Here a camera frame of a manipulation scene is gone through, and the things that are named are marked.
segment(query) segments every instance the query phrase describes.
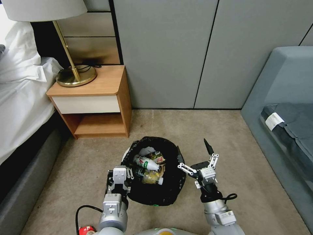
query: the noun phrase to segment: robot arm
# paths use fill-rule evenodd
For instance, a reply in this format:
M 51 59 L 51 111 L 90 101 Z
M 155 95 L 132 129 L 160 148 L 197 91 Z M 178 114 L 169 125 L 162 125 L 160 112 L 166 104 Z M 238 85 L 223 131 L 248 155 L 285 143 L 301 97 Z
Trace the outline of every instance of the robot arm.
M 126 231 L 127 193 L 130 192 L 130 183 L 133 179 L 132 170 L 126 166 L 116 166 L 113 171 L 108 172 L 98 235 L 123 235 Z
M 215 168 L 219 155 L 214 153 L 205 139 L 204 143 L 210 155 L 209 161 L 191 167 L 180 163 L 177 167 L 196 179 L 195 185 L 201 190 L 200 199 L 204 205 L 204 214 L 212 228 L 209 235 L 244 235 L 242 229 L 236 224 L 234 212 L 226 205 L 227 200 L 235 199 L 237 195 L 230 194 L 224 198 L 218 191 Z

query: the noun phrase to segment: wall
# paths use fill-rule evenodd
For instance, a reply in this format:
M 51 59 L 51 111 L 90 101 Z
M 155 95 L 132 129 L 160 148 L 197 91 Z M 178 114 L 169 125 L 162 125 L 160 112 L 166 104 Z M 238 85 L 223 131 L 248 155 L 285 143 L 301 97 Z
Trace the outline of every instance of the wall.
M 58 20 L 74 63 L 121 64 L 108 0 L 84 0 L 88 12 Z
M 271 51 L 299 45 L 313 23 L 310 0 L 114 4 L 136 108 L 240 109 Z

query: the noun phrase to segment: trash can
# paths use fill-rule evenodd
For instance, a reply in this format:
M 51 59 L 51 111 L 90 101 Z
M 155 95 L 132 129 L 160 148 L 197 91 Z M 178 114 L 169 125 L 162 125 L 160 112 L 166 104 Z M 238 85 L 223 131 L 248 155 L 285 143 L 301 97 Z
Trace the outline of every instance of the trash can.
M 142 148 L 146 147 L 153 147 L 156 151 L 160 151 L 166 160 L 163 184 L 143 184 L 134 174 L 135 178 L 131 183 L 128 197 L 145 205 L 171 205 L 176 201 L 186 180 L 186 173 L 177 168 L 180 162 L 184 163 L 184 159 L 179 154 L 178 146 L 171 141 L 161 137 L 146 136 L 133 142 L 121 165 L 132 168 L 133 173 L 135 173 L 138 166 L 133 163 L 133 159 Z

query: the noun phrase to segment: bed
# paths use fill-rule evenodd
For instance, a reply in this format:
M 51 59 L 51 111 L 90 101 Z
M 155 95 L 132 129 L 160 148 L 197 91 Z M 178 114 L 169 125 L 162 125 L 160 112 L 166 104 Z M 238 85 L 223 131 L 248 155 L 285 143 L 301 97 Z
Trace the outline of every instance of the bed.
M 46 96 L 62 68 L 0 4 L 0 234 L 21 233 L 50 174 L 62 121 Z
M 313 47 L 278 47 L 241 113 L 313 234 L 312 91 Z

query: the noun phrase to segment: carpet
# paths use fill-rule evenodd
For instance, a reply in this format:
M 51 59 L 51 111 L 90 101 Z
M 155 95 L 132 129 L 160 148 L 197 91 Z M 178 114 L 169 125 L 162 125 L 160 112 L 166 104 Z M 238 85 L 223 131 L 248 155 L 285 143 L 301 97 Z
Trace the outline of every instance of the carpet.
M 89 204 L 102 208 L 107 171 L 121 161 L 134 140 L 160 136 L 179 146 L 186 164 L 208 160 L 206 138 L 220 155 L 218 188 L 245 234 L 310 234 L 282 188 L 240 111 L 134 110 L 129 138 L 69 138 L 24 227 L 22 235 L 75 234 L 75 212 Z M 176 227 L 208 234 L 200 190 L 187 177 L 176 202 L 167 207 L 145 206 L 129 200 L 126 235 L 154 228 Z M 100 213 L 82 209 L 81 226 L 97 227 Z

